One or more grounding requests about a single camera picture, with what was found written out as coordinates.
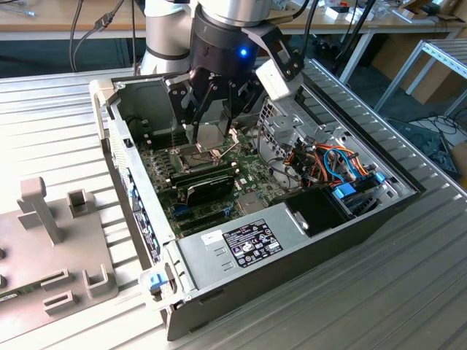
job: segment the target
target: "black cable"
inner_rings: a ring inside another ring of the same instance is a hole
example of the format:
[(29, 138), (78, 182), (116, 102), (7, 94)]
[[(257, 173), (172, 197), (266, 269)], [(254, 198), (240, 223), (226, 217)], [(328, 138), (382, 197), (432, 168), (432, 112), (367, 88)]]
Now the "black cable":
[(308, 6), (309, 0), (305, 0), (304, 4), (301, 5), (300, 9), (292, 15), (292, 18), (295, 20), (299, 15), (304, 13), (306, 7)]
[(73, 56), (72, 56), (72, 69), (74, 71), (77, 71), (76, 67), (76, 55), (78, 52), (78, 49), (80, 48), (81, 44), (92, 34), (96, 33), (97, 31), (103, 31), (105, 30), (110, 23), (114, 20), (114, 16), (117, 13), (117, 11), (121, 8), (124, 0), (119, 0), (119, 2), (115, 5), (114, 9), (108, 13), (104, 13), (95, 23), (94, 23), (94, 28), (92, 28), (89, 32), (87, 32), (79, 41), (78, 45), (74, 48), (73, 51)]
[(136, 29), (134, 24), (134, 0), (131, 1), (131, 29), (133, 30), (131, 44), (133, 46), (133, 75), (136, 76)]
[(309, 8), (308, 17), (306, 18), (305, 33), (304, 33), (304, 43), (301, 48), (301, 57), (305, 59), (306, 57), (306, 47), (308, 46), (308, 36), (310, 28), (312, 27), (312, 21), (314, 17), (314, 12), (318, 6), (318, 0), (313, 0), (311, 7)]
[(70, 43), (68, 47), (68, 58), (70, 61), (70, 66), (72, 67), (72, 71), (77, 71), (76, 66), (73, 63), (72, 55), (73, 55), (73, 40), (74, 40), (74, 32), (76, 31), (76, 24), (78, 23), (78, 18), (81, 14), (82, 2), (84, 0), (78, 0), (78, 5), (76, 7), (76, 11), (74, 12), (73, 22), (72, 22), (72, 29), (70, 30)]
[(357, 25), (355, 26), (352, 34), (350, 35), (350, 39), (345, 44), (344, 49), (341, 51), (339, 56), (336, 57), (334, 65), (331, 69), (332, 74), (336, 75), (339, 68), (341, 68), (342, 61), (346, 59), (347, 53), (349, 52), (350, 48), (353, 45), (353, 42), (357, 38), (357, 35), (360, 32), (360, 29), (362, 28), (363, 23), (365, 22), (366, 17), (368, 16), (368, 13), (370, 13), (371, 8), (373, 7), (375, 2), (376, 0), (368, 0), (368, 2), (366, 3), (365, 9), (360, 18), (358, 19)]
[(347, 32), (345, 33), (344, 38), (342, 39), (341, 48), (347, 43), (347, 36), (349, 35), (350, 29), (352, 28), (353, 19), (355, 17), (355, 13), (357, 12), (357, 7), (358, 7), (358, 1), (355, 1), (355, 6), (353, 8), (353, 13), (352, 13), (352, 19), (350, 20), (350, 24), (349, 24), (349, 27), (347, 28)]
[(78, 49), (80, 48), (81, 44), (91, 35), (93, 35), (94, 33), (97, 32), (97, 29), (93, 29), (89, 32), (87, 32), (85, 35), (82, 36), (82, 38), (78, 41), (78, 45), (76, 45), (76, 47), (74, 48), (74, 52), (73, 52), (73, 65), (74, 67), (76, 68), (76, 55), (78, 53)]
[(278, 168), (275, 168), (273, 166), (270, 166), (268, 164), (268, 162), (266, 162), (263, 158), (263, 156), (261, 155), (260, 153), (260, 137), (261, 137), (261, 131), (263, 130), (263, 125), (264, 125), (264, 121), (266, 120), (266, 118), (264, 117), (263, 118), (263, 121), (261, 122), (260, 124), (260, 127), (258, 129), (258, 136), (256, 136), (256, 150), (258, 151), (258, 157), (263, 161), (263, 163), (265, 163), (270, 169), (272, 169), (273, 171), (276, 171), (277, 173), (279, 174), (282, 174), (282, 175), (285, 175), (286, 177), (290, 177), (292, 180), (300, 183), (300, 180), (297, 179), (296, 177), (290, 175), (290, 174), (287, 174), (286, 172), (282, 171), (282, 170), (279, 170)]

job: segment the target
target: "table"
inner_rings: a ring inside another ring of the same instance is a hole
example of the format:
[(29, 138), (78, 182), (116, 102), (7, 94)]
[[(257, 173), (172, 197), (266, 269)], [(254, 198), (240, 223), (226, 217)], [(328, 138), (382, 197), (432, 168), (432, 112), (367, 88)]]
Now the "table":
[[(2, 344), (5, 349), (463, 348), (467, 340), (467, 194), (316, 61), (310, 76), (427, 189), (365, 243), (168, 343), (159, 313), (144, 308), (141, 271), (93, 124), (88, 83), (129, 70), (0, 80), (5, 173), (43, 176), (47, 200), (95, 194), (120, 294)], [(312, 96), (321, 119), (328, 112)], [(2, 179), (4, 208), (15, 205)]]
[[(117, 0), (85, 1), (82, 14), (77, 26), (76, 39), (92, 29), (96, 19), (110, 11)], [(69, 39), (69, 29), (76, 10), (76, 0), (30, 0), (32, 9), (38, 13), (37, 18), (13, 15), (0, 11), (0, 41), (1, 40), (50, 40)], [(299, 8), (296, 4), (289, 4), (286, 12), (271, 11), (270, 18), (280, 17), (295, 12)], [(346, 20), (332, 20), (324, 14), (323, 8), (318, 8), (312, 23), (313, 34), (345, 34), (349, 23)], [(284, 34), (303, 34), (306, 10), (291, 23), (284, 23), (279, 27)], [(136, 8), (136, 36), (145, 37), (144, 15)], [(373, 35), (381, 33), (436, 33), (446, 32), (448, 39), (454, 39), (467, 25), (459, 22), (448, 22), (447, 26), (435, 24), (410, 24), (400, 17), (389, 13), (387, 17), (375, 18), (365, 22), (360, 32), (362, 36), (345, 66), (340, 80), (347, 83), (358, 61), (361, 59)], [(131, 36), (131, 10), (129, 1), (123, 3), (115, 16), (114, 22), (105, 31), (94, 34), (91, 38), (127, 38)]]
[[(77, 0), (26, 0), (36, 17), (0, 10), (1, 40), (56, 40), (69, 39)], [(81, 38), (94, 23), (111, 11), (118, 0), (90, 0), (82, 4), (75, 39)], [(146, 20), (135, 3), (137, 37), (145, 37)], [(131, 37), (131, 2), (124, 1), (114, 20), (105, 31), (93, 34), (94, 39)]]
[[(395, 76), (393, 82), (387, 87), (385, 93), (374, 107), (376, 112), (378, 112), (391, 95), (394, 94), (407, 72), (413, 67), (415, 62), (417, 62), (422, 53), (429, 54), (431, 59), (422, 71), (420, 71), (412, 85), (409, 86), (407, 90), (408, 94), (417, 87), (418, 83), (428, 73), (428, 70), (435, 61), (443, 63), (445, 66), (464, 77), (464, 79), (467, 79), (467, 39), (420, 40), (412, 54), (407, 58), (406, 63), (404, 63), (401, 70)], [(447, 109), (445, 115), (450, 115), (466, 97), (467, 90)]]

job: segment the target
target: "aluminum table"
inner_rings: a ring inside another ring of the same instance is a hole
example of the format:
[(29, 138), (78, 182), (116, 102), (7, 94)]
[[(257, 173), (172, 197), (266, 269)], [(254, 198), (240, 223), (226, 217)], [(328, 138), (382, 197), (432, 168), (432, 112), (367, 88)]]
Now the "aluminum table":
[[(0, 345), (3, 349), (459, 349), (467, 341), (467, 195), (317, 62), (308, 74), (427, 188), (364, 244), (168, 343), (144, 307), (141, 271), (93, 124), (88, 82), (128, 70), (0, 80), (2, 211), (15, 176), (47, 200), (95, 194), (120, 294)], [(306, 103), (322, 120), (328, 111)]]
[[(374, 107), (376, 112), (378, 112), (385, 102), (394, 94), (407, 72), (413, 67), (415, 62), (417, 62), (422, 53), (429, 54), (431, 59), (407, 89), (406, 93), (408, 95), (413, 93), (436, 61), (443, 63), (445, 66), (467, 79), (467, 39), (421, 40)], [(445, 115), (450, 115), (466, 97), (467, 90), (447, 109)]]

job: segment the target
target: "blue latch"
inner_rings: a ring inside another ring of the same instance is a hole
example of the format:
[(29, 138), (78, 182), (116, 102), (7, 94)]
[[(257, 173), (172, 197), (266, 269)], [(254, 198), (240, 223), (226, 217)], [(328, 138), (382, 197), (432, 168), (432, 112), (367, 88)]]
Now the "blue latch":
[(382, 184), (386, 180), (386, 176), (383, 173), (376, 173), (375, 177), (377, 178), (380, 184)]
[(160, 272), (160, 273), (154, 273), (149, 277), (150, 285), (149, 285), (149, 290), (153, 291), (156, 288), (159, 288), (160, 286), (163, 286), (164, 284), (169, 282), (169, 278), (167, 277), (167, 274), (165, 272)]
[(347, 197), (348, 195), (351, 195), (355, 192), (357, 191), (355, 191), (355, 188), (353, 188), (351, 184), (341, 184), (334, 189), (334, 193), (336, 193), (337, 197), (340, 199)]

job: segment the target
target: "warning label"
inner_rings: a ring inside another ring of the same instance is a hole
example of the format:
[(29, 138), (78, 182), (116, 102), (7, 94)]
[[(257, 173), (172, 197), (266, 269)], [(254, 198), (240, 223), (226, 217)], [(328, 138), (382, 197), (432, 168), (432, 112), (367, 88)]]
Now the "warning label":
[(224, 233), (223, 237), (241, 268), (282, 250), (264, 219)]

